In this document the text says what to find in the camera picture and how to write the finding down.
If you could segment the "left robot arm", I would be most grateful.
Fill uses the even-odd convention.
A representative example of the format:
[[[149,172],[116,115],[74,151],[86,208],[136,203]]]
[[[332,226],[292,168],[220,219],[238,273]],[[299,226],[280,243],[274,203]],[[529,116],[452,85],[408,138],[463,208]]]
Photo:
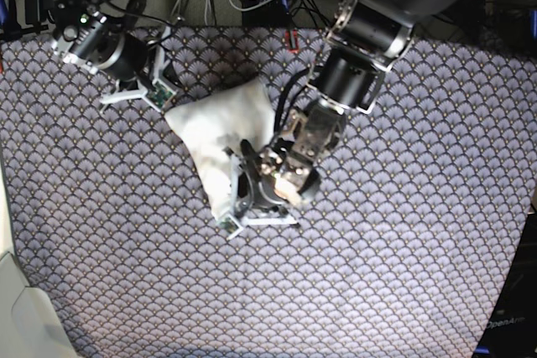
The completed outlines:
[[[408,51],[415,25],[457,0],[341,0],[325,41],[323,65],[297,78],[317,91],[305,109],[286,86],[279,99],[274,134],[260,149],[242,141],[232,157],[231,200],[218,225],[236,236],[248,226],[294,223],[289,209],[309,203],[321,178],[316,162],[332,151],[344,132],[347,113],[369,113],[384,76]]]

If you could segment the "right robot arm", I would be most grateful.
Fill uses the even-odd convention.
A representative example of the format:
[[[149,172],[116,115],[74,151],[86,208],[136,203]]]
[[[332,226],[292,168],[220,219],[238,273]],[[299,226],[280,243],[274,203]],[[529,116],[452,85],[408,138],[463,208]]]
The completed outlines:
[[[128,0],[125,7],[114,0],[53,0],[52,50],[66,64],[92,75],[110,75],[116,85],[101,99],[103,106],[141,100],[163,112],[177,95],[173,65],[164,42],[171,39],[181,21],[162,20],[158,38],[141,40],[132,33],[145,14],[147,0]]]

